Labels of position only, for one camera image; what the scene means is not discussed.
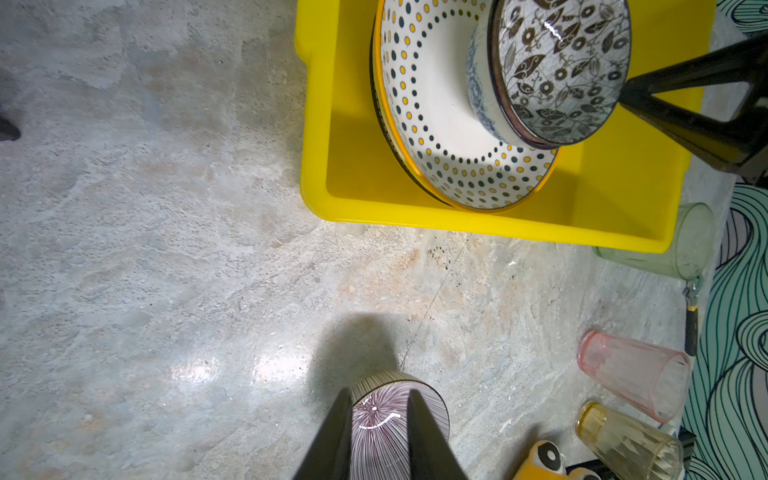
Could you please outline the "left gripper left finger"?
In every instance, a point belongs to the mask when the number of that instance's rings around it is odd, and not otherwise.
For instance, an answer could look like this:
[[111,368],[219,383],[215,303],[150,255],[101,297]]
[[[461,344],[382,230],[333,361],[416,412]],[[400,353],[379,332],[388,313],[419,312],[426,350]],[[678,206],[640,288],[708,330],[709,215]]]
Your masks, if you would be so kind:
[[307,454],[294,475],[301,479],[349,478],[352,443],[351,390],[339,391]]

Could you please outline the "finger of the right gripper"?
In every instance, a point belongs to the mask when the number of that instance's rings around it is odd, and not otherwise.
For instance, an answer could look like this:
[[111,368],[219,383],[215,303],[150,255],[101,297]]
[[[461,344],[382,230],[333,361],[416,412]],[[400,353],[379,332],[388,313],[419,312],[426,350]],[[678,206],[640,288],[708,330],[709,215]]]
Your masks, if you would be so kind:
[[636,90],[624,91],[620,104],[717,171],[767,172],[765,96],[748,94],[728,121],[715,120]]
[[767,34],[636,76],[626,82],[621,95],[652,95],[729,83],[746,83],[752,91],[767,91]]

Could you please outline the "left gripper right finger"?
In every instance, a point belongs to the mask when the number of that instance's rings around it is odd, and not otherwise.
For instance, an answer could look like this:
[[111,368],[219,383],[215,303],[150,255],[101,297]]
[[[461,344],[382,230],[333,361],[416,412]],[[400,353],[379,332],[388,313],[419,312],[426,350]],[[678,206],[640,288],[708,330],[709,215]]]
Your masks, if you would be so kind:
[[407,402],[407,434],[410,478],[467,480],[448,442],[418,390]]

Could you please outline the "brown striped bowl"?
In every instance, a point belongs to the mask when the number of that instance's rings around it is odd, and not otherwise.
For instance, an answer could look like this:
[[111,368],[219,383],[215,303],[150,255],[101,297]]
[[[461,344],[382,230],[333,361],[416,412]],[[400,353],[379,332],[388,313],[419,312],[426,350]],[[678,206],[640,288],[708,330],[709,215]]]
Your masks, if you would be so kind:
[[443,437],[450,437],[449,412],[437,390],[401,372],[373,374],[351,390],[351,479],[410,477],[407,403],[413,390],[420,392]]

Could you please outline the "pink patterned bowl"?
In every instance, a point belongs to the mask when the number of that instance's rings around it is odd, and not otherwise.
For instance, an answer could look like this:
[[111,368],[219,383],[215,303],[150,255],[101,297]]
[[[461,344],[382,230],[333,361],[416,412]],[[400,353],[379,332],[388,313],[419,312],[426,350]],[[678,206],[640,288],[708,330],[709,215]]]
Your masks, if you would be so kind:
[[543,147],[574,145],[608,120],[632,48],[625,1],[498,1],[489,20],[500,103]]

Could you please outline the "pink transparent cup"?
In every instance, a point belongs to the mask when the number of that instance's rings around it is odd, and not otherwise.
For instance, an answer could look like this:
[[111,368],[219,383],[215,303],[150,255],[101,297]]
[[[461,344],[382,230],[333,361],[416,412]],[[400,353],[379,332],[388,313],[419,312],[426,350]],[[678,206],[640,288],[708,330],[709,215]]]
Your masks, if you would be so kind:
[[577,363],[597,384],[659,423],[684,407],[692,361],[683,352],[590,331],[579,345]]

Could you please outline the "blue floral bowl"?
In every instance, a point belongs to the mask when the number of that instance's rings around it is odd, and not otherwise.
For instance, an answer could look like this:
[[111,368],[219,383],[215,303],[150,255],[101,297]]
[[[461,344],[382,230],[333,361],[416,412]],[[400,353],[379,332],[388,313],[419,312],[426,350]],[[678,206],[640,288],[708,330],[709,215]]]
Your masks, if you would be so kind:
[[496,95],[496,84],[489,60],[489,19],[488,10],[481,13],[469,45],[466,61],[469,102],[483,128],[497,140],[525,146],[523,138],[510,124]]

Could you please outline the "yellow rimmed dotted plate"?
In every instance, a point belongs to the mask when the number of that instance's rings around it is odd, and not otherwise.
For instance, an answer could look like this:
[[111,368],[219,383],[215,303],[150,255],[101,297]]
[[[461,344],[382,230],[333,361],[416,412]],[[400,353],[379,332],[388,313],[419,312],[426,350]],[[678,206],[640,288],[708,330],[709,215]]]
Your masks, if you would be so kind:
[[381,1],[378,95],[411,172],[459,209],[503,212],[540,190],[558,152],[507,144],[469,102],[466,61],[489,1]]

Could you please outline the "geometric flower pattern plate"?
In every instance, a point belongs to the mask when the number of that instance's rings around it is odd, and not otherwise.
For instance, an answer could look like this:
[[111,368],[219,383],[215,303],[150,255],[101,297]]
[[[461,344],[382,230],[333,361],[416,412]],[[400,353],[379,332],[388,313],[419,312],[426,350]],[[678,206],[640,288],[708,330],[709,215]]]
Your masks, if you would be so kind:
[[446,202],[444,199],[442,199],[441,197],[433,193],[429,188],[427,188],[425,185],[423,185],[419,181],[419,179],[409,169],[409,165],[407,161],[405,160],[403,154],[400,152],[397,143],[394,141],[394,138],[390,129],[390,125],[386,118],[388,109],[380,101],[379,95],[378,95],[378,83],[377,83],[378,77],[375,71],[376,63],[374,61],[374,54],[376,53],[375,40],[376,40],[377,24],[378,22],[376,20],[373,20],[370,42],[369,42],[368,67],[369,67],[369,84],[370,84],[370,90],[371,90],[371,98],[372,98],[377,122],[379,124],[379,128],[382,132],[383,137],[387,142],[387,145],[391,153],[393,154],[394,158],[397,160],[402,171],[409,177],[412,183],[418,186],[425,194],[427,194],[428,196],[430,196],[432,199],[436,200],[440,204],[445,205],[448,208],[454,208],[454,205],[451,205],[450,203]]

